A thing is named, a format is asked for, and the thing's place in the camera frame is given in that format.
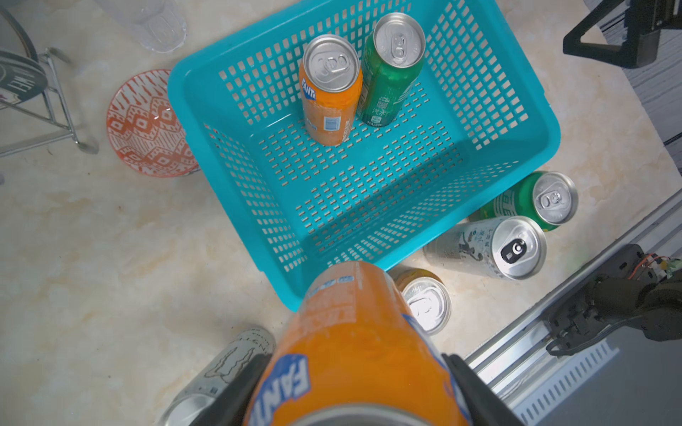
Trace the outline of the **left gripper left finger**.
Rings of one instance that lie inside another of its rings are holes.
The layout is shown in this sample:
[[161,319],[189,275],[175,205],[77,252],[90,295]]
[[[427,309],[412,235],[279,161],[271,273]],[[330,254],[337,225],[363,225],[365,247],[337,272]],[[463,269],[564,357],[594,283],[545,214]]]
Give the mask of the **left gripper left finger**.
[[191,426],[242,425],[251,396],[271,358],[271,355],[255,355]]

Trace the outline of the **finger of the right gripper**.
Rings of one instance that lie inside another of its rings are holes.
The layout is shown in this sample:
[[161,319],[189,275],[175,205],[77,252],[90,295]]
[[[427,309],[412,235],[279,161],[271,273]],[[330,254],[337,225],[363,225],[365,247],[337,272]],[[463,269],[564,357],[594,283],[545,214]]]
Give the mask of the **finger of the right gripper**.
[[658,56],[659,1],[601,1],[563,39],[563,53],[622,69],[640,69]]

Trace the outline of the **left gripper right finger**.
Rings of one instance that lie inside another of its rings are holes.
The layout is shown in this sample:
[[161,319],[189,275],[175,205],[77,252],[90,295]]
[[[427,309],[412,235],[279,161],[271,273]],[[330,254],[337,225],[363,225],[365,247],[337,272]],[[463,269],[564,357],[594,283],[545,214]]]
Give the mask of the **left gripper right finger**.
[[523,425],[461,357],[443,353],[442,358],[464,396],[472,425]]

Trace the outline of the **silver white soda can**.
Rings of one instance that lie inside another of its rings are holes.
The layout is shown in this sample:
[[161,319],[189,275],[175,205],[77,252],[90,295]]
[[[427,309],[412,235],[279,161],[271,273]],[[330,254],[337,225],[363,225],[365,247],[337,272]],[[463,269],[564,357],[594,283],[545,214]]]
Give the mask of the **silver white soda can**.
[[265,328],[243,330],[174,398],[156,425],[190,425],[211,406],[256,355],[273,354],[275,337]]

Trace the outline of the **orange can front row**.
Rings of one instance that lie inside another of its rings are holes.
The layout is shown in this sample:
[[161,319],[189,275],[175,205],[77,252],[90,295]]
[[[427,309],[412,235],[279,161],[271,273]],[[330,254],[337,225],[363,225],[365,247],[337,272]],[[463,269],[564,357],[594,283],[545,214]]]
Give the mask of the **orange can front row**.
[[412,268],[395,277],[395,285],[428,335],[440,333],[450,320],[452,302],[442,280],[426,269]]

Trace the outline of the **orange Fanta can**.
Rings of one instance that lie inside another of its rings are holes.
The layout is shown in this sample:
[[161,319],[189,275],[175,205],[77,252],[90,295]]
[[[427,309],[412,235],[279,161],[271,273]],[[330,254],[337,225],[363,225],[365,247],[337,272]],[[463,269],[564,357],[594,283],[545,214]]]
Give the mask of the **orange Fanta can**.
[[468,425],[446,360],[392,278],[351,261],[321,273],[248,405],[247,425]]

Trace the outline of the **teal plastic basket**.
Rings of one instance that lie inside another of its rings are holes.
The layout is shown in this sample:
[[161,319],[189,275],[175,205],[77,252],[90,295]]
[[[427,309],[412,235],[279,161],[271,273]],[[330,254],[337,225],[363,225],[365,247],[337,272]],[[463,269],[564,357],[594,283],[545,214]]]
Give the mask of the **teal plastic basket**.
[[[426,63],[395,121],[336,147],[305,129],[298,69],[322,34],[362,50],[413,17]],[[246,250],[292,311],[330,266],[390,269],[545,165],[561,129],[494,1],[302,1],[170,73],[188,145]]]

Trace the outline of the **green Sprite can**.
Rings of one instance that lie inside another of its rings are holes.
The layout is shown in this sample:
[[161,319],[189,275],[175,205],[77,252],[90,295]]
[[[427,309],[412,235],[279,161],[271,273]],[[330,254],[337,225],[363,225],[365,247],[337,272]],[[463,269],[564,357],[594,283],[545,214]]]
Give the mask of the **green Sprite can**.
[[524,216],[547,233],[568,223],[577,213],[578,204],[577,187],[570,177],[560,172],[536,171],[484,204],[469,220]]

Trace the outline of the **green can back row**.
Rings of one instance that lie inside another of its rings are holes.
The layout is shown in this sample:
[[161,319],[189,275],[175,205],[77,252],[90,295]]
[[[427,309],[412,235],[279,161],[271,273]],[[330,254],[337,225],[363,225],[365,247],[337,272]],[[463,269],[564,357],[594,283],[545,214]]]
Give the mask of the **green can back row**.
[[362,53],[362,93],[357,112],[365,124],[385,127],[400,113],[424,66],[426,36],[402,12],[382,17]]

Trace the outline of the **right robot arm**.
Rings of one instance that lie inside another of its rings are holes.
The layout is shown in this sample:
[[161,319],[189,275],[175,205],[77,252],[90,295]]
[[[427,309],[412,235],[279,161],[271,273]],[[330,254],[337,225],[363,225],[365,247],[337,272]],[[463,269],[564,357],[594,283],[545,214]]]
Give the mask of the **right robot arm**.
[[[592,44],[583,35],[616,10],[621,1],[602,1],[563,40],[563,53],[621,67],[638,69],[656,61],[661,32],[681,30],[680,1],[630,1],[623,13],[625,39],[621,44]],[[554,341],[550,350],[575,351],[622,327],[638,328],[653,341],[681,337],[681,282],[640,280],[655,260],[643,257],[630,275],[601,275],[564,301],[547,317]]]

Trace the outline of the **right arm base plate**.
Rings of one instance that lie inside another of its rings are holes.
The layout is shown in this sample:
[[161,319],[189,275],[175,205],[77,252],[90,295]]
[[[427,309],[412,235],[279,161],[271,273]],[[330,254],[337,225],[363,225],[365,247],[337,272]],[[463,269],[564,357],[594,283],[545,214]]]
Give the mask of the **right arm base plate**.
[[627,244],[571,289],[542,319],[549,328],[546,351],[561,357],[579,353],[600,342],[609,333],[635,321],[652,280],[634,280],[645,253],[637,244]]

